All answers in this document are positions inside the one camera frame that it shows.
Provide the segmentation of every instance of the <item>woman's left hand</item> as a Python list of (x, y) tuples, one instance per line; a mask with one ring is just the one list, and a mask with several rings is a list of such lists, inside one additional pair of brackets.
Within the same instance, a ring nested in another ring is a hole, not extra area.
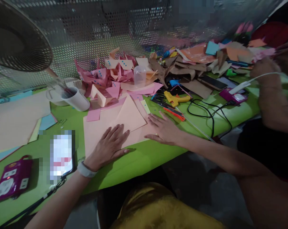
[(128, 149), (121, 148), (129, 136), (130, 130), (123, 134), (123, 129), (124, 124), (118, 124), (113, 129), (109, 127), (99, 140), (94, 151), (85, 159), (85, 166), (96, 172), (101, 167), (128, 153)]

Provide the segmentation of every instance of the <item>yellow glue gun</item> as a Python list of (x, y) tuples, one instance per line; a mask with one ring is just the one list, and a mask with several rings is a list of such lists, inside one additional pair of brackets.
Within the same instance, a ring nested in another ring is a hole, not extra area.
[(170, 94), (170, 92), (168, 92), (168, 91), (165, 91), (164, 95), (167, 98), (168, 102), (170, 102), (173, 107), (176, 107), (181, 102), (188, 102), (191, 99), (191, 97), (189, 95), (186, 97), (183, 97), (183, 98), (180, 98), (178, 95), (177, 95), (177, 97), (172, 96)]

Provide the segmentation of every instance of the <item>hand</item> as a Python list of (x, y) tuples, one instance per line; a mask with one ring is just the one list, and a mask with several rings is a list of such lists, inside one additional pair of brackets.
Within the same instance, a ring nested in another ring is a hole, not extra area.
[[(251, 78), (255, 78), (260, 75), (271, 73), (271, 72), (281, 72), (281, 70), (274, 61), (272, 61), (269, 57), (265, 57), (255, 64), (255, 66), (253, 67), (250, 73), (250, 76)], [(278, 74), (272, 74), (272, 75), (259, 77), (256, 80), (260, 84), (265, 85), (265, 84), (272, 83), (274, 81), (278, 82), (278, 79), (280, 81), (280, 76)]]
[(171, 120), (169, 120), (169, 118), (164, 113), (161, 111), (159, 112), (163, 118), (159, 118), (154, 114), (148, 115), (149, 124), (154, 127), (158, 135), (149, 134), (144, 137), (155, 140), (162, 144), (176, 145), (178, 136), (182, 131), (179, 130), (179, 128), (176, 127), (176, 125)]
[(123, 134), (124, 124), (116, 125), (112, 130), (109, 127), (99, 140), (93, 152), (84, 161), (91, 171), (96, 172), (101, 167), (128, 153), (128, 149), (121, 149), (130, 134), (127, 130)]
[(283, 44), (276, 49), (274, 60), (282, 71), (288, 75), (288, 43)]

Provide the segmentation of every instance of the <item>green tablecloth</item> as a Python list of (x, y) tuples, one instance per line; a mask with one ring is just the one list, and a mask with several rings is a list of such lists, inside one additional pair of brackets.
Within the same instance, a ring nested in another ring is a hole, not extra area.
[[(238, 82), (248, 80), (247, 77), (234, 77), (232, 79)], [(285, 80), (283, 85), (284, 92), (288, 95), (288, 81)], [(223, 109), (233, 127), (259, 113), (257, 103), (259, 92), (258, 86), (254, 84), (248, 87), (248, 89), (250, 91), (249, 99), (242, 103), (240, 107), (227, 107)], [(206, 100), (207, 103), (218, 106), (226, 103), (225, 100), (218, 95), (218, 92), (214, 91), (213, 93), (214, 94), (211, 95), (208, 100)], [(150, 111), (156, 115), (159, 115), (158, 110), (161, 109), (161, 107), (151, 102), (149, 98), (144, 97), (144, 99), (147, 101)], [(197, 125), (198, 128), (200, 128), (206, 134), (211, 135), (212, 120), (195, 117), (188, 114), (188, 105), (189, 102), (182, 103), (179, 105), (179, 108), (190, 120), (192, 120), (195, 125)], [(50, 139), (54, 134), (57, 134), (62, 130), (75, 130), (77, 149), (76, 161), (80, 162), (85, 157), (83, 117), (86, 116), (88, 112), (78, 112), (71, 106), (58, 107), (54, 104), (51, 104), (51, 111), (57, 118), (58, 123), (44, 131), (44, 134), (40, 135), (37, 141), (23, 146), (0, 162), (1, 176), (4, 166), (19, 160), (23, 155), (29, 154), (34, 158), (34, 166), (32, 169), (29, 189), (16, 200), (8, 199), (0, 202), (0, 225), (27, 208), (29, 205), (36, 202), (38, 199), (44, 196), (48, 190), (50, 190), (51, 185), (50, 181), (48, 180), (50, 174)], [(197, 114), (206, 115), (205, 111), (198, 107), (192, 107), (191, 111)], [(218, 114), (216, 114), (214, 117), (215, 136), (229, 129), (229, 124), (227, 121), (224, 119), (224, 117)], [(180, 129), (202, 137), (202, 135), (187, 121), (181, 122), (175, 117), (173, 117), (173, 120)], [(136, 150), (123, 156), (114, 163), (102, 168), (85, 189), (84, 194), (113, 186), (135, 176), (142, 175), (186, 152), (186, 149), (162, 145), (151, 140), (132, 145), (129, 148), (134, 148)], [(41, 209), (42, 206), (43, 204), (41, 204), (36, 211)]]

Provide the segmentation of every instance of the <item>wristwatch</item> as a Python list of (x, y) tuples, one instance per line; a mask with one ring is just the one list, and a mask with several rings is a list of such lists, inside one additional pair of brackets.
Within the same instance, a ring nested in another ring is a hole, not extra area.
[(84, 177), (88, 177), (88, 178), (93, 178), (97, 174), (97, 172), (92, 172), (90, 169), (88, 169), (84, 165), (84, 161), (78, 164), (77, 170), (79, 171), (81, 175), (83, 175)]

